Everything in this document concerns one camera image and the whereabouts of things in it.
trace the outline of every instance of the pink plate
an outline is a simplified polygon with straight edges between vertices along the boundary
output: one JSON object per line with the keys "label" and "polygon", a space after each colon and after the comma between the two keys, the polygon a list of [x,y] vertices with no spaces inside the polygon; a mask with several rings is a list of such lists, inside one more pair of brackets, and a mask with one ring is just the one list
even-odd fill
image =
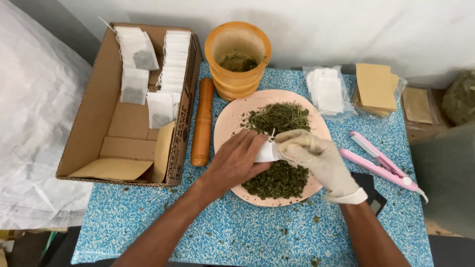
{"label": "pink plate", "polygon": [[[320,116],[316,108],[308,100],[290,91],[262,90],[256,91],[246,98],[236,99],[223,109],[216,121],[214,129],[214,152],[218,152],[221,145],[231,138],[233,132],[238,133],[242,130],[243,127],[240,125],[243,123],[243,113],[247,114],[249,111],[258,110],[258,108],[264,107],[267,104],[283,102],[295,102],[301,104],[303,108],[308,109],[308,121],[311,128],[310,132],[323,139],[332,139],[322,116]],[[231,190],[244,201],[254,205],[277,207],[300,202],[317,193],[321,188],[322,186],[318,183],[317,179],[309,174],[307,185],[305,185],[302,193],[302,198],[291,197],[287,200],[284,198],[266,198],[265,200],[262,200],[256,195],[249,194],[241,185],[238,185]]]}

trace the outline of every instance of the white sheet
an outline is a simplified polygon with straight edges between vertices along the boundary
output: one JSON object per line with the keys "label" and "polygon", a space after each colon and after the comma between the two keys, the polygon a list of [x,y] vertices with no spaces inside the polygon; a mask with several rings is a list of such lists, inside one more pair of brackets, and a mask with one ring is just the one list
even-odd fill
{"label": "white sheet", "polygon": [[81,225],[91,183],[55,172],[91,66],[0,0],[0,229]]}

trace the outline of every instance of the hand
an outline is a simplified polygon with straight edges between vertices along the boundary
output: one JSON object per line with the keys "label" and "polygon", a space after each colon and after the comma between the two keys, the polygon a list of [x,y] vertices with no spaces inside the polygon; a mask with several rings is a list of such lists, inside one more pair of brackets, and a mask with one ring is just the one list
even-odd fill
{"label": "hand", "polygon": [[330,201],[360,204],[368,198],[346,169],[335,144],[305,130],[292,130],[278,134],[274,141],[279,151],[296,163],[310,169],[328,192]]}
{"label": "hand", "polygon": [[199,178],[207,184],[214,199],[269,169],[269,162],[254,164],[257,152],[267,140],[266,135],[243,129],[219,148],[208,169]]}

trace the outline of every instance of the white wall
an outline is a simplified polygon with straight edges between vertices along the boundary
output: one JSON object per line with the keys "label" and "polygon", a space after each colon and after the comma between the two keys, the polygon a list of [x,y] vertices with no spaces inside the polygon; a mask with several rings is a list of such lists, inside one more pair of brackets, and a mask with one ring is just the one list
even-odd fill
{"label": "white wall", "polygon": [[181,26],[204,45],[216,26],[257,25],[270,66],[390,65],[411,82],[444,88],[475,67],[473,0],[59,0],[102,40],[106,21]]}

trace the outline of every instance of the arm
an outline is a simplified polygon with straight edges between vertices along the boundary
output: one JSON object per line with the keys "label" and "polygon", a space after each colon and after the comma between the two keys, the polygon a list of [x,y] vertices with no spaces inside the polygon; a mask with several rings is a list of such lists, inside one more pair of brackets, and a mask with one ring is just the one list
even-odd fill
{"label": "arm", "polygon": [[363,267],[410,267],[366,201],[340,204],[358,264]]}
{"label": "arm", "polygon": [[366,203],[368,196],[346,169],[332,141],[304,130],[280,133],[275,141],[280,152],[310,169],[327,189],[327,200],[339,203],[360,266],[409,267]]}
{"label": "arm", "polygon": [[231,137],[221,146],[205,173],[112,266],[165,266],[183,233],[203,209],[227,190],[270,167],[268,162],[254,164],[266,140],[265,135],[248,130]]}

